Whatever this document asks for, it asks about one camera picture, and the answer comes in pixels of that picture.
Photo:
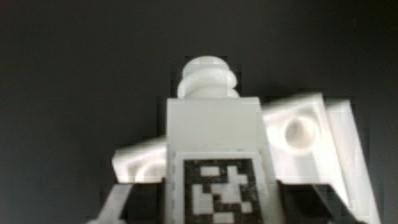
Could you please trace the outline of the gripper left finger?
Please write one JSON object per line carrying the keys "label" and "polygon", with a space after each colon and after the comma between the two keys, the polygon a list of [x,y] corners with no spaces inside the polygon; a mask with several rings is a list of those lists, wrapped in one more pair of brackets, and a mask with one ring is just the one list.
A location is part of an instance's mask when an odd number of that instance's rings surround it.
{"label": "gripper left finger", "polygon": [[166,184],[116,184],[88,224],[166,224]]}

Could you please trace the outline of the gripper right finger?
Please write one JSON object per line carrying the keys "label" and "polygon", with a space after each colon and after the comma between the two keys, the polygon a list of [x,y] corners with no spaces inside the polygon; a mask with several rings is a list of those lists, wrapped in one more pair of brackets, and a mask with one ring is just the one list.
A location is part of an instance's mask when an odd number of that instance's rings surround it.
{"label": "gripper right finger", "polygon": [[370,224],[349,210],[329,184],[278,183],[287,224]]}

